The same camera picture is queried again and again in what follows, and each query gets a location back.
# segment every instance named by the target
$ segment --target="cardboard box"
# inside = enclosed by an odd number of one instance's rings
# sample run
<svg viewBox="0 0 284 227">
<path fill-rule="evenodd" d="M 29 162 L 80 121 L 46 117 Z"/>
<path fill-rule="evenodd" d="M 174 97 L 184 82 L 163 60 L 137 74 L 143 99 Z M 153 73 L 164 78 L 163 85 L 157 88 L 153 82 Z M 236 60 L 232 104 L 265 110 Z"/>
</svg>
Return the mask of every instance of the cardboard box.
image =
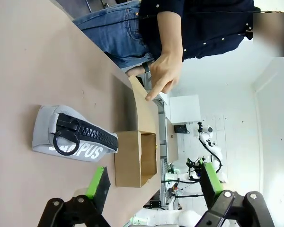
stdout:
<svg viewBox="0 0 284 227">
<path fill-rule="evenodd" d="M 147 92 L 136 77 L 129 78 L 137 108 L 137 131 L 116 132 L 119 150 L 115 154 L 115 178 L 118 187 L 140 188 L 157 173 L 156 126 L 145 100 Z"/>
</svg>

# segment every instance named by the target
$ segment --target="brown table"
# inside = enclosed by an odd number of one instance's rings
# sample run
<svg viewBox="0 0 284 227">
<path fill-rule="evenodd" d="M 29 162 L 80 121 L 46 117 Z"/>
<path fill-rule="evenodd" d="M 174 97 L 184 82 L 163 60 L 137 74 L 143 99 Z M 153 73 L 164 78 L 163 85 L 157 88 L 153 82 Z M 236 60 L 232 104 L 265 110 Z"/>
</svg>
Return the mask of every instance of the brown table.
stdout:
<svg viewBox="0 0 284 227">
<path fill-rule="evenodd" d="M 123 226 L 160 188 L 160 150 L 145 186 L 117 188 L 113 155 L 88 163 L 32 151 L 40 105 L 68 105 L 111 132 L 133 129 L 127 76 L 63 12 L 48 0 L 0 0 L 0 227 L 36 226 L 50 198 L 68 201 L 100 165 L 112 184 L 103 215 Z"/>
</svg>

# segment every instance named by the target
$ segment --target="black shirt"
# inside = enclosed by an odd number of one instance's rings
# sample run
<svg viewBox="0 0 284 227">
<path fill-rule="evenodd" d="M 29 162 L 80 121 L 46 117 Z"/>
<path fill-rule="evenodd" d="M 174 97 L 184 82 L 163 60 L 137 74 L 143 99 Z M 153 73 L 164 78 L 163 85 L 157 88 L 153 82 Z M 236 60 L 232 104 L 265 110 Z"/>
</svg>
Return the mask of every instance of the black shirt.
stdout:
<svg viewBox="0 0 284 227">
<path fill-rule="evenodd" d="M 250 11 L 261 10 L 253 0 L 142 0 L 139 29 L 155 60 L 162 50 L 156 15 L 163 11 L 181 16 L 184 60 L 223 54 L 252 39 Z"/>
</svg>

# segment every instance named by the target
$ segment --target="forearm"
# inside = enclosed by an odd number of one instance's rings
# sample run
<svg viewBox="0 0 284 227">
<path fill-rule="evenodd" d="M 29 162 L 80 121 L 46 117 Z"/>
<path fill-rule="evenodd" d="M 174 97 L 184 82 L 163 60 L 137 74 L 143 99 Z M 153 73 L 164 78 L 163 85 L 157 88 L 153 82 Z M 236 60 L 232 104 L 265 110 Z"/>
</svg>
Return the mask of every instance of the forearm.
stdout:
<svg viewBox="0 0 284 227">
<path fill-rule="evenodd" d="M 183 46 L 181 16 L 173 12 L 161 12 L 157 16 L 162 44 L 162 54 L 173 54 L 182 60 Z"/>
</svg>

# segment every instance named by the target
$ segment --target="person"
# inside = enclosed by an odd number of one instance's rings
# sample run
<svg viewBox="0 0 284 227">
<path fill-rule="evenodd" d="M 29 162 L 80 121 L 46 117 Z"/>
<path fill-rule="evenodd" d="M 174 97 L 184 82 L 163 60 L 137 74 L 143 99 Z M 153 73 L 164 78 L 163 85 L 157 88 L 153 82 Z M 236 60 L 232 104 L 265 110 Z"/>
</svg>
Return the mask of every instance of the person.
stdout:
<svg viewBox="0 0 284 227">
<path fill-rule="evenodd" d="M 146 100 L 167 93 L 189 58 L 235 50 L 253 38 L 253 0 L 133 0 L 75 19 L 81 29 L 128 76 L 149 67 L 152 90 Z M 259 20 L 258 29 L 272 44 L 284 43 L 281 20 Z"/>
</svg>

